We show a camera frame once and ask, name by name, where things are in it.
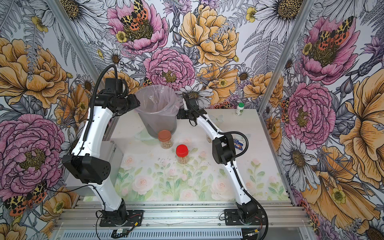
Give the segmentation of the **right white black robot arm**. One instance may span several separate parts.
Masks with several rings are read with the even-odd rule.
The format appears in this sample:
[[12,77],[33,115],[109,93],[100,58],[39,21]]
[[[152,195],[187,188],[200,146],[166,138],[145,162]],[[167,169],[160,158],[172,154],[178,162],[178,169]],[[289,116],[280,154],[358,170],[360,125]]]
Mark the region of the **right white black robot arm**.
[[[240,221],[245,225],[249,225],[254,221],[261,208],[259,202],[248,192],[236,163],[236,158],[242,156],[248,150],[249,141],[247,137],[237,131],[223,132],[212,122],[206,110],[199,107],[196,99],[189,97],[187,93],[183,93],[182,98],[185,108],[183,118],[188,119],[192,126],[203,129],[211,139],[213,158],[217,164],[224,166],[235,191]],[[236,153],[233,135],[239,135],[246,140],[246,146],[238,154]]]

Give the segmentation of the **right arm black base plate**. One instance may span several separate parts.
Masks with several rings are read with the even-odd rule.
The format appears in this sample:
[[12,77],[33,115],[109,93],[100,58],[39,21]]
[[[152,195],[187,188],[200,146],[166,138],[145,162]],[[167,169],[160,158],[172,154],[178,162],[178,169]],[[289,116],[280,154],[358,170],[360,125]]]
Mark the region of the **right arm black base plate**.
[[238,209],[225,209],[224,220],[226,226],[266,226],[267,215],[259,210],[254,214],[241,214]]

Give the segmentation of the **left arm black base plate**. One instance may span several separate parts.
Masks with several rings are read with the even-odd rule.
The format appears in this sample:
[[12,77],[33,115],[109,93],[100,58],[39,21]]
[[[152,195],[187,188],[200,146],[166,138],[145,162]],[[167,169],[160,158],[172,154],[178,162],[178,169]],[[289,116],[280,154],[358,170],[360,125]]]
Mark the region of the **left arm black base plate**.
[[144,215],[143,210],[102,211],[102,213],[100,227],[139,227]]

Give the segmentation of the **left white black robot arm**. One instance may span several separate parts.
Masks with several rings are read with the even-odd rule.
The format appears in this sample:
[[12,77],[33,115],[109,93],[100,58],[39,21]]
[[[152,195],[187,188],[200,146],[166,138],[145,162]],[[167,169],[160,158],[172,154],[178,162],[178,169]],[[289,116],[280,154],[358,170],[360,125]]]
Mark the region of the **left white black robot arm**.
[[102,227],[123,226],[128,222],[124,200],[117,194],[111,177],[112,166],[101,158],[101,145],[110,120],[140,106],[124,80],[107,78],[104,90],[91,98],[89,116],[81,138],[72,153],[62,158],[64,167],[92,189],[102,205]]

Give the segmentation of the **green lid peanut jar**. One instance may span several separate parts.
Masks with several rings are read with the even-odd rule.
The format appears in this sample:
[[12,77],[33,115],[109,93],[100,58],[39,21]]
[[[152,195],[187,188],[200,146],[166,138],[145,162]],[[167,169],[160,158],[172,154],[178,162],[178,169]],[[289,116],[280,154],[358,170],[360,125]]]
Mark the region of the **green lid peanut jar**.
[[207,139],[207,141],[208,141],[209,143],[212,142],[212,139],[211,139],[208,135],[206,135],[206,139]]

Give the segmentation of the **mesh bin with pink bag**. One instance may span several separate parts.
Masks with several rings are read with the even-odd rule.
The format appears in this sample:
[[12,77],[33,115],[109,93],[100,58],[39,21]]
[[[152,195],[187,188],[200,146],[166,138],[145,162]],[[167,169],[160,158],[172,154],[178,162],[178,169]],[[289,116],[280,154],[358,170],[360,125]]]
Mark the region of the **mesh bin with pink bag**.
[[172,88],[150,85],[138,90],[135,96],[140,102],[136,112],[151,137],[157,138],[163,130],[171,134],[176,131],[180,102]]

